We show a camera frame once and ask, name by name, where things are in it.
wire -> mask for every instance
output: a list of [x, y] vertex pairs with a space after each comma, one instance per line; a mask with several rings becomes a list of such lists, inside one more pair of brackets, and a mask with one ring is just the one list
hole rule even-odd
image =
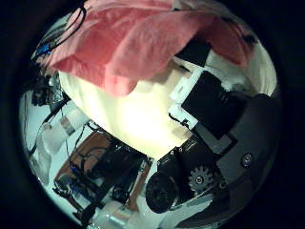
[[68, 27], [67, 27], [67, 24], [66, 24], [66, 25], [61, 25], [61, 26], [59, 26], [59, 27], [57, 27], [57, 28], [55, 28], [55, 29], [53, 29], [53, 30], [51, 30], [51, 31], [48, 31], [48, 32], [44, 35], [44, 37], [43, 37], [42, 41], [40, 42], [39, 46], [37, 47], [37, 50], [40, 49], [41, 47], [43, 47], [44, 45], [50, 43], [52, 40], [56, 40], [56, 39], [57, 39], [58, 37], [60, 37], [65, 31], [69, 30], [69, 29], [76, 23], [76, 21], [78, 20], [78, 18], [79, 18], [80, 15], [81, 15], [81, 13], [82, 13], [82, 10], [79, 9], [79, 12], [78, 12], [76, 18], [74, 19], [74, 21], [73, 21]]
[[40, 57], [41, 55], [47, 54], [47, 53], [51, 52], [52, 50], [56, 49], [57, 47], [59, 47], [60, 45], [62, 45], [63, 43], [65, 43], [67, 40], [69, 40], [69, 39], [70, 39], [70, 38], [80, 29], [80, 27], [83, 25], [83, 23], [84, 23], [84, 21], [85, 21], [85, 19], [86, 19], [87, 11], [86, 11], [86, 9], [85, 9], [84, 7], [79, 7], [79, 9], [80, 9], [80, 12], [83, 13], [83, 17], [82, 17], [80, 23], [79, 23], [79, 24], [77, 25], [77, 27], [75, 28], [75, 30], [73, 30], [66, 38], [64, 38], [64, 39], [63, 39], [62, 41], [60, 41], [59, 43], [56, 43], [55, 45], [50, 46], [47, 50], [42, 51], [42, 52], [40, 52], [39, 54], [37, 54], [37, 55], [32, 59], [32, 61], [36, 61], [36, 59], [37, 59], [38, 57]]
[[82, 138], [84, 131], [85, 131], [86, 125], [83, 126], [83, 129], [79, 135], [79, 137], [76, 139], [75, 144], [74, 144], [74, 148], [73, 148], [73, 152], [76, 152], [79, 156], [82, 156], [81, 154], [79, 154], [78, 150], [77, 150], [77, 144], [80, 141], [80, 139]]

gear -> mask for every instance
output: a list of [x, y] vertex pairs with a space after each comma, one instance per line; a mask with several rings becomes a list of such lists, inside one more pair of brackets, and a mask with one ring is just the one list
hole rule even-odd
[[207, 167], [200, 166], [191, 171], [189, 185], [197, 196], [206, 191], [214, 182], [213, 174]]

black cable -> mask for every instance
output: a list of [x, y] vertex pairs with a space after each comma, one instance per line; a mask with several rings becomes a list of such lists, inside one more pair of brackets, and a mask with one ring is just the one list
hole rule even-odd
[[63, 26], [59, 26], [58, 28], [55, 28], [54, 30], [46, 33], [46, 35], [43, 37], [42, 41], [40, 42], [39, 46], [37, 47], [37, 50], [40, 49], [41, 47], [43, 47], [44, 45], [50, 43], [51, 41], [56, 40], [65, 31], [69, 30], [76, 23], [76, 21], [78, 20], [78, 18], [81, 15], [81, 13], [82, 13], [82, 10], [79, 9], [79, 12], [78, 12], [76, 18], [67, 28], [65, 28], [67, 25], [63, 25]]
[[80, 141], [80, 139], [82, 138], [84, 131], [85, 131], [86, 125], [83, 126], [83, 129], [79, 135], [79, 137], [76, 139], [75, 144], [74, 144], [74, 148], [73, 148], [73, 152], [76, 152], [79, 156], [82, 156], [81, 154], [79, 154], [78, 150], [77, 150], [77, 144]]
[[65, 43], [68, 39], [70, 39], [80, 29], [80, 27], [83, 25], [83, 23], [86, 19], [87, 11], [84, 7], [79, 7], [79, 9], [80, 9], [81, 12], [83, 12], [83, 17], [82, 17], [82, 20], [80, 21], [80, 23], [75, 28], [75, 30], [73, 30], [65, 39], [63, 39], [59, 43], [56, 43], [53, 46], [51, 46], [49, 49], [47, 49], [46, 51], [43, 51], [43, 52], [40, 52], [39, 54], [37, 54], [32, 59], [33, 62], [35, 62], [37, 60], [37, 58], [40, 57], [41, 55], [47, 54], [47, 53], [51, 52], [52, 50], [56, 49], [57, 47], [59, 47], [60, 45], [62, 45], [63, 43]]

pink towel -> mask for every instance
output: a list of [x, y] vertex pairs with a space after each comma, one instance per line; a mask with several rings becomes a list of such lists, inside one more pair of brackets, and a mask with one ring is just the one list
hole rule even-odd
[[203, 10], [172, 11], [172, 3], [89, 0], [84, 24], [53, 52], [47, 64], [88, 80], [114, 96], [127, 95], [139, 80], [163, 72], [193, 38], [208, 42], [216, 53], [234, 64], [247, 66], [253, 46], [243, 40], [244, 31], [235, 23], [227, 24]]

screw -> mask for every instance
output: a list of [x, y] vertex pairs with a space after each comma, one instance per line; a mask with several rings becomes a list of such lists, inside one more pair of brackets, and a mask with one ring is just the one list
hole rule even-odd
[[241, 158], [241, 165], [245, 168], [248, 168], [252, 165], [254, 161], [253, 154], [247, 153], [244, 157]]
[[220, 181], [219, 188], [224, 189], [226, 187], [226, 182], [224, 180]]
[[196, 183], [197, 184], [202, 184], [203, 183], [203, 177], [202, 176], [199, 176], [196, 178]]

